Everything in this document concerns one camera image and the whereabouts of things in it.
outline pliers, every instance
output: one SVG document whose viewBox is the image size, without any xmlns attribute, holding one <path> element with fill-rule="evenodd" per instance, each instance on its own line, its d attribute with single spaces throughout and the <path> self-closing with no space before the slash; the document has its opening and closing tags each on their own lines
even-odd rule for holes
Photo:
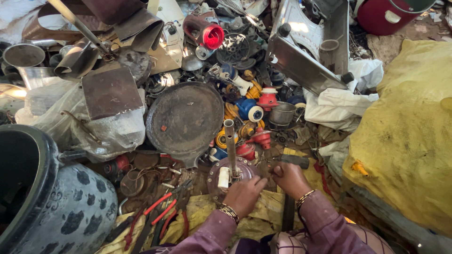
<svg viewBox="0 0 452 254">
<path fill-rule="evenodd" d="M 178 192 L 185 192 L 185 190 L 189 187 L 191 187 L 193 184 L 193 180 L 188 179 L 186 180 L 183 184 L 179 185 L 179 187 L 177 187 L 174 191 L 164 195 L 162 198 L 160 198 L 159 200 L 157 200 L 157 202 L 155 202 L 151 207 L 149 207 L 143 214 L 147 215 L 148 213 L 150 213 L 158 204 L 160 204 L 161 202 L 163 202 L 165 199 L 171 197 L 172 195 L 177 194 Z M 171 208 L 174 207 L 174 205 L 176 204 L 178 198 L 175 198 L 171 204 L 163 211 L 162 214 L 160 214 L 153 222 L 152 225 L 155 225 L 161 218 L 163 218 L 163 216 L 165 216 L 165 214 L 168 213 L 169 210 L 171 210 Z"/>
<path fill-rule="evenodd" d="M 166 227 L 168 226 L 168 224 L 170 223 L 171 219 L 176 216 L 177 211 L 180 209 L 182 210 L 182 216 L 184 217 L 184 239 L 188 237 L 188 230 L 190 228 L 190 225 L 188 223 L 188 218 L 187 218 L 187 203 L 188 200 L 190 199 L 190 191 L 185 189 L 185 191 L 181 191 L 179 193 L 179 196 L 177 198 L 178 202 L 176 205 L 176 209 L 174 210 L 173 213 L 171 213 L 171 215 L 166 219 L 165 224 L 163 225 L 163 229 L 160 232 L 160 239 L 163 238 L 163 236 L 165 235 L 165 230 Z"/>
</svg>

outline metal pipe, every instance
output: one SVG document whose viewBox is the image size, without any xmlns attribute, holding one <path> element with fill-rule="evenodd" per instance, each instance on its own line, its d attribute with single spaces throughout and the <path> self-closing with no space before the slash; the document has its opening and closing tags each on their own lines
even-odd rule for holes
<svg viewBox="0 0 452 254">
<path fill-rule="evenodd" d="M 60 0 L 48 0 L 48 2 L 57 9 L 63 17 L 65 17 L 71 24 L 75 25 L 77 29 L 82 33 L 85 37 L 88 38 L 100 51 L 100 53 L 104 56 L 106 54 L 109 54 L 108 49 L 105 47 L 105 45 L 102 44 L 102 42 L 83 24 L 78 17 L 76 17 L 69 8 L 67 8 L 64 3 L 62 3 Z"/>
<path fill-rule="evenodd" d="M 234 133 L 234 121 L 227 119 L 224 121 L 225 136 L 226 136 L 226 149 L 227 158 L 229 159 L 229 173 L 231 176 L 237 175 L 237 161 L 235 159 L 235 133 Z"/>
</svg>

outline black frying pan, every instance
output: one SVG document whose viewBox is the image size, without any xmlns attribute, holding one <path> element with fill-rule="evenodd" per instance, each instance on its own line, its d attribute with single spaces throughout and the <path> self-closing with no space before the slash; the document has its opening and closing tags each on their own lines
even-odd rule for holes
<svg viewBox="0 0 452 254">
<path fill-rule="evenodd" d="M 197 168 L 223 116 L 223 100 L 212 84 L 184 82 L 169 87 L 151 105 L 146 135 L 158 150 L 184 162 L 187 169 Z"/>
</svg>

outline bangle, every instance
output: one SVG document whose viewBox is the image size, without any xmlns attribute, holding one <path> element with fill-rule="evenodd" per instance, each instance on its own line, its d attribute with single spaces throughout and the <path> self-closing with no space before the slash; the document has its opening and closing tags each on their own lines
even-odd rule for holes
<svg viewBox="0 0 452 254">
<path fill-rule="evenodd" d="M 297 201 L 297 209 L 300 210 L 301 205 L 304 203 L 304 201 L 306 200 L 306 198 L 311 195 L 314 191 L 316 190 L 311 190 L 310 192 L 306 193 L 303 195 L 303 197 L 301 197 L 298 201 Z"/>
<path fill-rule="evenodd" d="M 232 209 L 230 206 L 221 204 L 218 209 L 231 217 L 237 225 L 239 224 L 239 217 L 237 216 L 237 213 L 234 211 L 234 209 Z"/>
</svg>

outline purple sleeve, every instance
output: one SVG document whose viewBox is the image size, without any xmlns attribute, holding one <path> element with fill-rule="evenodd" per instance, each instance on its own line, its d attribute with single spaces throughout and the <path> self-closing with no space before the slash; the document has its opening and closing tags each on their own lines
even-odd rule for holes
<svg viewBox="0 0 452 254">
<path fill-rule="evenodd" d="M 214 210 L 203 225 L 175 246 L 170 254 L 223 254 L 236 229 L 234 219 L 220 210 Z"/>
<path fill-rule="evenodd" d="M 307 244 L 310 253 L 316 254 L 374 254 L 375 252 L 350 228 L 326 197 L 315 191 L 309 195 L 300 208 L 300 215 L 306 221 L 311 234 Z"/>
</svg>

